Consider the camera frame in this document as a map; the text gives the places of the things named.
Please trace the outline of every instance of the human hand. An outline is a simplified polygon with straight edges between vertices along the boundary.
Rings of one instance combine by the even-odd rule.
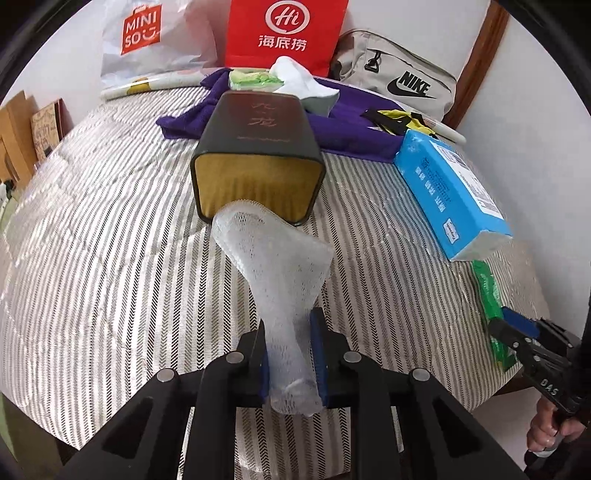
[[[558,432],[564,437],[565,442],[572,442],[585,430],[585,426],[577,419],[568,419],[562,425],[556,425],[552,419],[556,406],[545,397],[538,400],[536,409],[538,413],[531,420],[530,431],[527,432],[527,448],[532,452],[541,452],[551,447]]]

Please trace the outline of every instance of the metal screw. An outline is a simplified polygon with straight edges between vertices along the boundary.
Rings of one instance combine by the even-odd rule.
[[[170,382],[174,378],[174,370],[172,368],[163,368],[156,374],[156,378],[162,383]]]
[[[226,355],[226,362],[229,364],[239,364],[244,360],[244,355],[240,352],[230,352]]]
[[[413,377],[415,380],[419,382],[426,382],[431,378],[431,374],[427,372],[424,368],[417,368],[413,370]]]
[[[343,359],[348,364],[358,364],[361,361],[361,354],[359,352],[347,352],[343,355]]]

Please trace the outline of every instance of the black strap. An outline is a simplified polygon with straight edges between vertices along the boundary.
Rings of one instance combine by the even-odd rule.
[[[365,64],[365,70],[367,70],[368,72],[379,73],[378,60],[380,59],[381,56],[382,56],[382,52],[380,52],[379,50],[376,50],[375,56]]]
[[[390,118],[377,110],[367,110],[361,114],[363,118],[370,120],[375,125],[388,129],[394,135],[404,136],[408,130],[407,125],[411,122],[408,115],[403,115],[400,118]]]
[[[423,118],[423,116],[420,113],[411,112],[410,116],[413,117],[415,120],[418,120],[419,122],[421,122],[421,125],[423,125],[427,128],[431,128],[425,123],[425,119]],[[433,137],[436,140],[439,140],[439,137],[436,134],[429,134],[429,137]]]

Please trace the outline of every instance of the red paper bag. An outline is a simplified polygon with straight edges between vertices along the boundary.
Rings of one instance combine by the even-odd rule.
[[[232,0],[226,67],[270,68],[282,55],[326,77],[349,0]]]

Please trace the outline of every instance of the tissue pack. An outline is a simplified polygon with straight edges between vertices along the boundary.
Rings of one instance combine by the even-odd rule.
[[[491,196],[449,145],[409,130],[394,164],[449,260],[484,260],[512,238]]]

